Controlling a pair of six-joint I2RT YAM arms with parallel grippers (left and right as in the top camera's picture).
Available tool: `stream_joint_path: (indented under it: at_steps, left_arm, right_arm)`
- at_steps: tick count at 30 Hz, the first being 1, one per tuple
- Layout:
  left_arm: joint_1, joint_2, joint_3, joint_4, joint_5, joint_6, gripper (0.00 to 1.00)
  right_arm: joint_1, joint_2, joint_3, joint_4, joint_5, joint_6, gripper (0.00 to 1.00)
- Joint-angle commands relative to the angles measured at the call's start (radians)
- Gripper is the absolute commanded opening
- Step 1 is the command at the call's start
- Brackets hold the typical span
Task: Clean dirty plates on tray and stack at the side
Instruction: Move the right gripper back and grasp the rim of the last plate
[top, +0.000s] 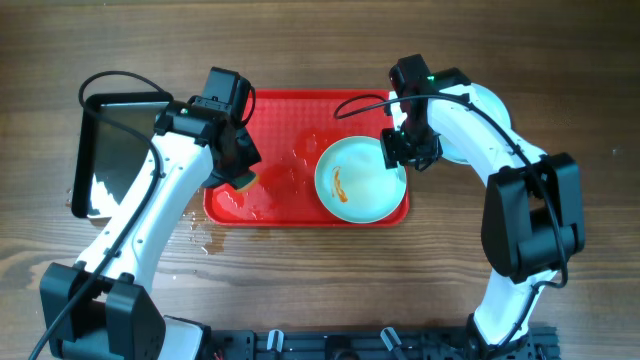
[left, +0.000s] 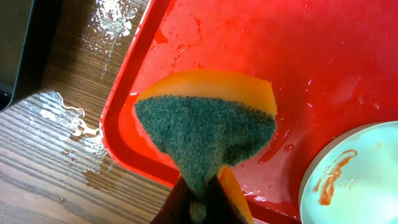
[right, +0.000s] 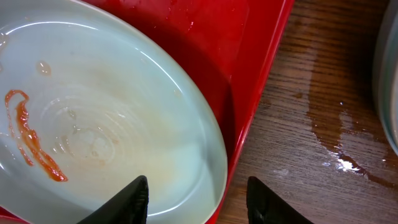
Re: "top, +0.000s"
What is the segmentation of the green orange sponge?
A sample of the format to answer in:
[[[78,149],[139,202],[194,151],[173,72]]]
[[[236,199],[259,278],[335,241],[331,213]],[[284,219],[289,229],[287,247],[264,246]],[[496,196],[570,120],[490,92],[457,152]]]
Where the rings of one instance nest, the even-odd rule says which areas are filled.
[[[248,191],[257,181],[259,176],[253,171],[247,171],[246,173],[233,179],[232,187],[237,192]]]

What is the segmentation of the light blue plate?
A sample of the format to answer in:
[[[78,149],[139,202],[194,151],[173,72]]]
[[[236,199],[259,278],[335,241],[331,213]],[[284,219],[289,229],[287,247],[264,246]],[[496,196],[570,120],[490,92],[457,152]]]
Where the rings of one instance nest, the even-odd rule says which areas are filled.
[[[503,101],[494,92],[480,84],[472,83],[471,86],[475,89],[477,96],[487,108],[486,113],[497,123],[511,128],[511,117]],[[469,165],[467,159],[444,135],[440,136],[440,142],[443,150],[442,157],[444,159],[456,164]]]
[[[379,140],[351,136],[333,143],[320,156],[314,186],[332,215],[348,223],[370,224],[400,207],[408,181],[404,167],[386,167]]]

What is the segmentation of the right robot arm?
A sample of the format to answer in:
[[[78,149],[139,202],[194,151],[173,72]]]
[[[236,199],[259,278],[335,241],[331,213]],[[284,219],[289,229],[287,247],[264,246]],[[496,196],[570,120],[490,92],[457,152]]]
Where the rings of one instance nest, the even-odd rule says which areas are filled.
[[[433,73],[419,54],[390,69],[406,118],[380,135],[387,168],[423,171],[448,140],[486,186],[481,243],[492,272],[469,315],[462,354],[495,359],[521,349],[540,293],[568,282],[568,261],[585,246],[579,168],[566,154],[548,155],[498,123],[457,68]]]

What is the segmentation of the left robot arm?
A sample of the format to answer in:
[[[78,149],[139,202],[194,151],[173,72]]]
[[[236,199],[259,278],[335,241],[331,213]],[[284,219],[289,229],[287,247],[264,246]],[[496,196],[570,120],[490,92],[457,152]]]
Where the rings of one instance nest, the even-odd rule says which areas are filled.
[[[211,329],[163,316],[150,292],[181,214],[201,187],[248,189],[261,157],[246,129],[256,90],[239,73],[212,68],[204,90],[170,100],[147,137],[79,99],[86,115],[143,141],[149,152],[117,213],[73,265],[51,264],[39,291],[44,348],[59,359],[217,359]]]

